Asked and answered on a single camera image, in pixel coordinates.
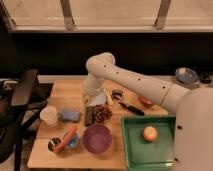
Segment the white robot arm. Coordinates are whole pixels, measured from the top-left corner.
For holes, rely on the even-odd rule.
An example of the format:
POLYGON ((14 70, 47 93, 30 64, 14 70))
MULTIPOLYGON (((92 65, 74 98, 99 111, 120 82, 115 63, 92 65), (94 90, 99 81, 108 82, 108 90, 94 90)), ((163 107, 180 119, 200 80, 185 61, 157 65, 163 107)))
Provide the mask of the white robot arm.
POLYGON ((213 88, 190 90, 115 65, 115 57, 101 53, 87 59, 87 96, 103 91, 111 80, 176 115, 172 171, 213 171, 213 88))

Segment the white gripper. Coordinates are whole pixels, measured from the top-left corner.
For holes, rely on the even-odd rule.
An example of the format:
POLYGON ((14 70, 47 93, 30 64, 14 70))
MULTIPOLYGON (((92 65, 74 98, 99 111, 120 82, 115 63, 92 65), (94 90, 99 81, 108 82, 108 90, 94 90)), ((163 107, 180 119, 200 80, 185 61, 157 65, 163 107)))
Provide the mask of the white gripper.
POLYGON ((102 89, 101 88, 94 88, 92 86, 90 86, 87 82, 83 83, 83 91, 86 95, 83 95, 83 106, 86 107, 88 106, 89 102, 90 102, 90 97, 95 97, 98 96, 101 92, 102 89))

